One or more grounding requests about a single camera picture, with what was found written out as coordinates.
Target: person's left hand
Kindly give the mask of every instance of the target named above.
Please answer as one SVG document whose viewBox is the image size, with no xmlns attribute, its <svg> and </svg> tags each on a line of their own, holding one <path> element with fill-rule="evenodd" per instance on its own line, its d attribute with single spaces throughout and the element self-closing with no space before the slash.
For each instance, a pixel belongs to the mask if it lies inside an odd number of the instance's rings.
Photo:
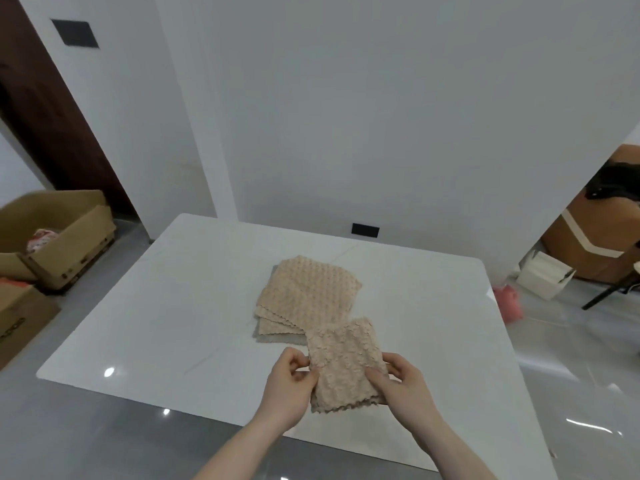
<svg viewBox="0 0 640 480">
<path fill-rule="evenodd" d="M 299 371 L 309 365 L 309 357 L 287 347 L 273 366 L 264 387 L 262 402 L 253 416 L 277 435 L 293 428 L 305 415 L 319 371 Z"/>
</svg>

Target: open cardboard box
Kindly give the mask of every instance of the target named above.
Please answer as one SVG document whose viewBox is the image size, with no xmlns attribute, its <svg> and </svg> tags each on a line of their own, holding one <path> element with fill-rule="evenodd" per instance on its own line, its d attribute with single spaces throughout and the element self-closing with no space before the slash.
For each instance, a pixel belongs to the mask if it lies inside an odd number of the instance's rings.
<svg viewBox="0 0 640 480">
<path fill-rule="evenodd" d="M 60 233 L 27 254 L 38 229 Z M 100 190 L 32 192 L 0 209 L 0 276 L 59 290 L 98 256 L 116 226 Z"/>
<path fill-rule="evenodd" d="M 60 311 L 33 286 L 0 278 L 0 369 Z"/>
</svg>

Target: forearm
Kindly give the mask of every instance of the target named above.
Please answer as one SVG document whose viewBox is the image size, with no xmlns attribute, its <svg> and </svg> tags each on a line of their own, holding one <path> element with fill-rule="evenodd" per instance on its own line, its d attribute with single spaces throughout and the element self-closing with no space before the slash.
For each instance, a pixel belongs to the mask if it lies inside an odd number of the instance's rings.
<svg viewBox="0 0 640 480">
<path fill-rule="evenodd" d="M 444 480 L 496 480 L 484 461 L 444 421 L 423 424 L 414 435 Z"/>
<path fill-rule="evenodd" d="M 251 420 L 218 450 L 193 480 L 249 480 L 280 433 Z"/>
</svg>

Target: stack of beige cloths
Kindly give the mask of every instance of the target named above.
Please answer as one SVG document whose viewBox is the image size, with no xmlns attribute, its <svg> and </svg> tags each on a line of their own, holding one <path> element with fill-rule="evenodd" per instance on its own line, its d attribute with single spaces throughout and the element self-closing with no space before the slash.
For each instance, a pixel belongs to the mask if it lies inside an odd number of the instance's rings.
<svg viewBox="0 0 640 480">
<path fill-rule="evenodd" d="M 287 343 L 306 337 L 311 368 L 320 368 L 314 412 L 381 400 L 364 376 L 364 367 L 387 371 L 373 326 L 366 318 L 348 321 L 361 287 L 346 269 L 298 256 L 278 265 L 256 303 L 259 337 Z"/>
</svg>

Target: brown leather chair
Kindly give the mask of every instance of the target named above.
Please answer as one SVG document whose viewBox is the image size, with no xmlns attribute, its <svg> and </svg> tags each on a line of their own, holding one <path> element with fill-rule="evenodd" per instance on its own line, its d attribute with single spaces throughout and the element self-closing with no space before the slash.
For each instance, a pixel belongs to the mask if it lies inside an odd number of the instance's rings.
<svg viewBox="0 0 640 480">
<path fill-rule="evenodd" d="M 623 144 L 610 158 L 640 164 L 640 146 Z M 576 277 L 614 283 L 640 261 L 640 205 L 627 198 L 587 200 L 583 189 L 542 236 L 548 254 Z"/>
</svg>

